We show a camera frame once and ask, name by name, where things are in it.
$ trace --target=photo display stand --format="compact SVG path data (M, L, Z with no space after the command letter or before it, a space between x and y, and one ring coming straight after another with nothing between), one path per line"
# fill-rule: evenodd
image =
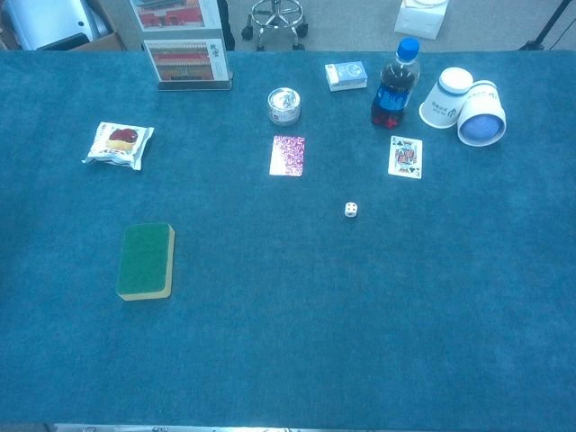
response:
M130 0L158 90L230 90L217 0Z

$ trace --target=bottle label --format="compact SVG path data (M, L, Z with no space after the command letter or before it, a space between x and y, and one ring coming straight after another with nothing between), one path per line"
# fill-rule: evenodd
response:
M384 84L380 84L377 95L378 104L386 111L402 111L410 99L410 92L393 92Z

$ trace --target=small tin can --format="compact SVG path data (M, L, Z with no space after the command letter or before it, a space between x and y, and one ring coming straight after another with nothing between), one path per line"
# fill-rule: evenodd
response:
M268 95L268 116L280 126L288 126L300 117L300 95L296 90L281 87Z

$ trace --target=packaged pastry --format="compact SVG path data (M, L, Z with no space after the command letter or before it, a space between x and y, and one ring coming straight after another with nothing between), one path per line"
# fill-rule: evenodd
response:
M82 162L100 160L107 164L141 169L142 153L154 128L141 128L126 124L101 122L96 130L94 144Z

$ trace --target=plastic bottle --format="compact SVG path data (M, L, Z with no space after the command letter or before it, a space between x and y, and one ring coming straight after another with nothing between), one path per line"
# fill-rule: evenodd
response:
M396 58L382 68L380 87L372 102L372 123L388 129L400 124L404 108L420 77L420 65L416 61L419 48L416 39L402 40Z

